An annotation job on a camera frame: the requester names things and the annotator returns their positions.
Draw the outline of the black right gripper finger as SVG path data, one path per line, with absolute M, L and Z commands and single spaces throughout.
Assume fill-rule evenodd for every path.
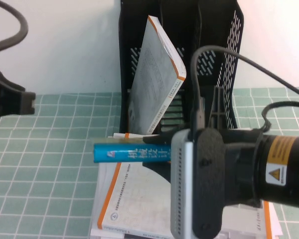
M 146 135 L 143 137 L 143 142 L 146 144 L 171 144 L 174 134 L 174 131 L 167 131 L 157 135 Z

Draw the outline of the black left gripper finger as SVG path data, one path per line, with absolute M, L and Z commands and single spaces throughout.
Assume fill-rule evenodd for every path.
M 9 81 L 0 71 L 0 118 L 8 115 L 33 115 L 36 94 Z

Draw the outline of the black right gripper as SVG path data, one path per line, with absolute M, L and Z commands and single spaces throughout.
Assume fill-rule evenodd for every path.
M 244 204 L 260 207 L 257 195 L 256 155 L 262 131 L 229 129 L 224 104 L 224 88 L 214 87 L 208 126 L 218 130 L 225 143 L 225 205 Z M 170 183 L 170 162 L 143 162 Z

